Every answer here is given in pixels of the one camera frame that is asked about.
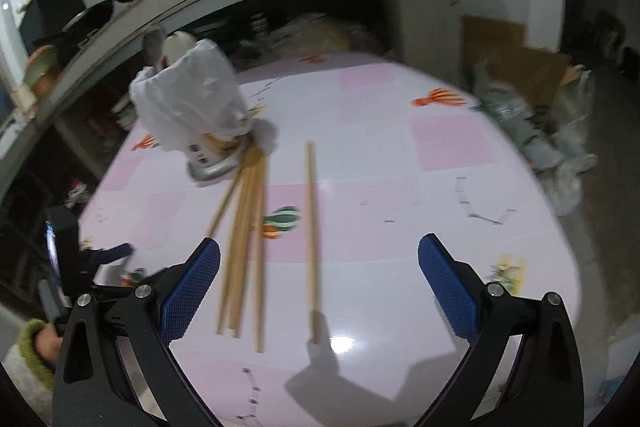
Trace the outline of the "person left hand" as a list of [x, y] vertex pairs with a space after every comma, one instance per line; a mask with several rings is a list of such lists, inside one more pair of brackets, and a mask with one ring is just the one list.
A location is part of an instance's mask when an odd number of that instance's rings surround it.
[[40, 329], [34, 337], [34, 348], [43, 363], [50, 367], [58, 364], [62, 341], [52, 324], [47, 323]]

